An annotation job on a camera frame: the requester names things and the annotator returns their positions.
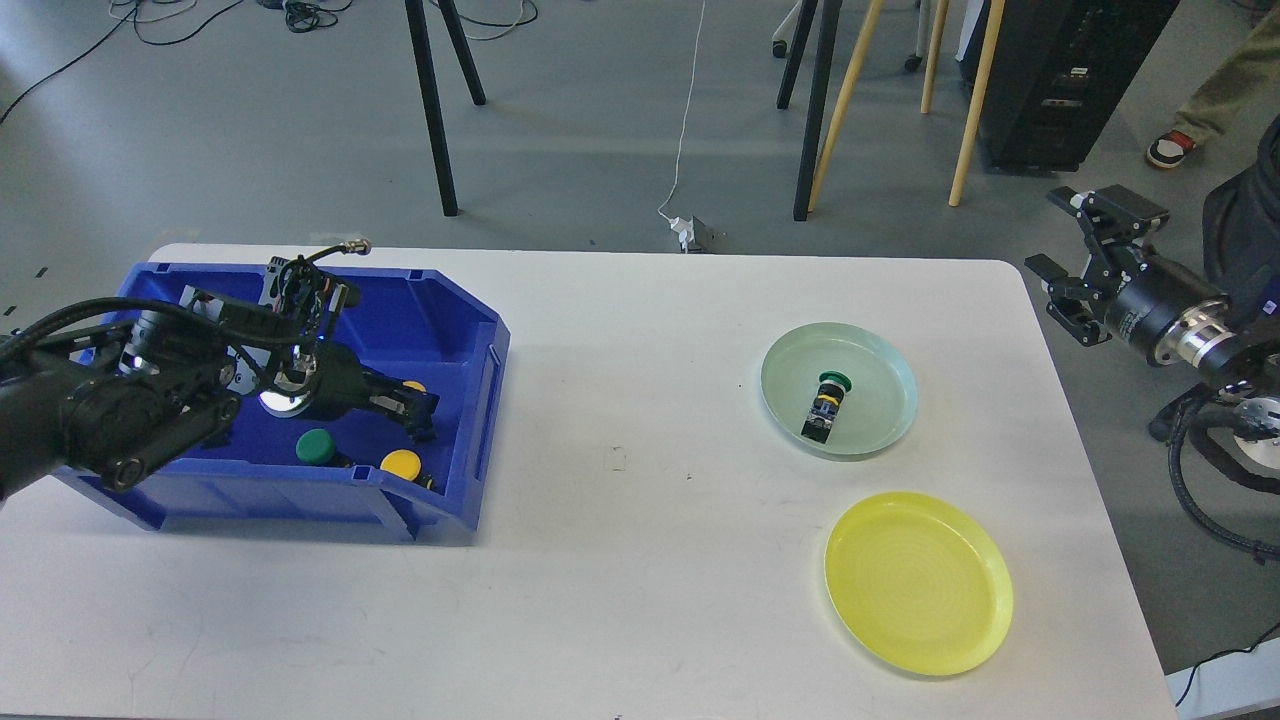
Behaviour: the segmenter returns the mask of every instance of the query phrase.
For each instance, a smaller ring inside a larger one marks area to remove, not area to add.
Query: concrete floor
[[[964,3],[954,5],[945,53],[959,42]],[[178,37],[220,6],[206,0],[142,32]],[[1178,172],[1143,164],[1147,142],[1249,28],[1248,14],[1228,0],[1187,1],[1078,173],[975,167],[964,204],[952,209],[946,199],[966,95],[948,59],[933,114],[919,114],[920,77],[902,72],[915,10],[891,0],[823,201],[796,223],[813,45],[792,109],[777,110],[782,61],[769,53],[769,35],[788,6],[707,6],[680,186],[667,211],[696,214],[722,252],[996,258],[1020,266],[1043,251],[1078,266],[1085,254],[1075,223],[1044,193],[1120,183],[1172,211],[1158,246],[1198,268],[1204,195],[1252,163],[1280,108],[1274,90]],[[832,101],[864,6],[845,4]],[[440,214],[398,3],[356,0],[337,27],[311,35],[291,35],[280,13],[244,3],[172,47],[146,46],[123,27],[0,126],[3,329],[114,292],[129,265],[169,242],[321,245],[361,233],[388,246],[675,252],[655,209],[672,184],[699,8],[544,0],[535,23],[472,42],[490,99],[483,108],[471,105],[429,9],[457,218]],[[509,19],[515,3],[460,0],[460,9]],[[3,104],[113,23],[99,4],[0,0]],[[1024,275],[1041,305],[1038,282]],[[1193,372],[1147,368],[1119,343],[1083,350],[1042,320],[1165,670],[1248,644],[1280,616],[1280,568],[1217,544],[1183,515],[1164,447],[1144,430],[1194,382]],[[982,307],[973,322],[983,322]],[[1280,498],[1228,486],[1208,471],[1192,480],[1211,512],[1275,542]]]

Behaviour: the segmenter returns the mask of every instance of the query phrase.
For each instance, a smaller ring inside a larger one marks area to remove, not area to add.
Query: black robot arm
[[[332,420],[370,410],[415,442],[434,437],[439,397],[364,366],[321,340],[358,290],[316,268],[333,252],[273,259],[259,301],[187,287],[178,304],[100,299],[38,320],[0,345],[0,501],[61,465],[123,492],[227,433],[242,396],[280,418]],[[64,331],[88,318],[136,319]],[[87,361],[77,361],[76,357]]]

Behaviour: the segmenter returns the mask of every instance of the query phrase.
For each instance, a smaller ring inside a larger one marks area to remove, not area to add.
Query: yellow plate
[[[1005,559],[973,518],[927,495],[849,509],[827,541],[827,592],[867,650],[920,675],[977,667],[1014,615]]]

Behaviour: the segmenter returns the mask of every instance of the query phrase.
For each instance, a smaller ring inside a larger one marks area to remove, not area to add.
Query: person's leg
[[[1175,113],[1174,129],[1196,145],[1226,132],[1231,120],[1257,94],[1280,79],[1280,5]]]

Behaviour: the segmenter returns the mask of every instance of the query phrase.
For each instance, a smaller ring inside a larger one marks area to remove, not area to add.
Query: shoe
[[[1151,143],[1147,149],[1147,161],[1162,170],[1172,170],[1181,165],[1187,154],[1194,149],[1194,140],[1171,129]]]

